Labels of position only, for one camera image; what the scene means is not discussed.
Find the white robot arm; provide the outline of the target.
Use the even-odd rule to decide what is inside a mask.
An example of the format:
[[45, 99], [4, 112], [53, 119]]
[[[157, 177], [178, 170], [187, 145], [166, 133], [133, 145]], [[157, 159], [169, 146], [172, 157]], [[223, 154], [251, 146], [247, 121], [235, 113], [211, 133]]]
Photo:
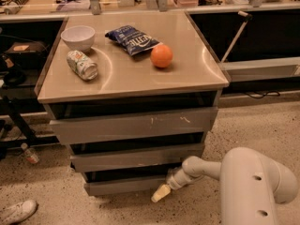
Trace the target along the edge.
[[168, 172], [152, 201], [204, 176], [219, 181], [222, 225], [278, 225], [276, 206], [290, 203], [298, 193], [297, 179], [289, 168], [253, 149], [236, 147], [220, 162], [186, 158]]

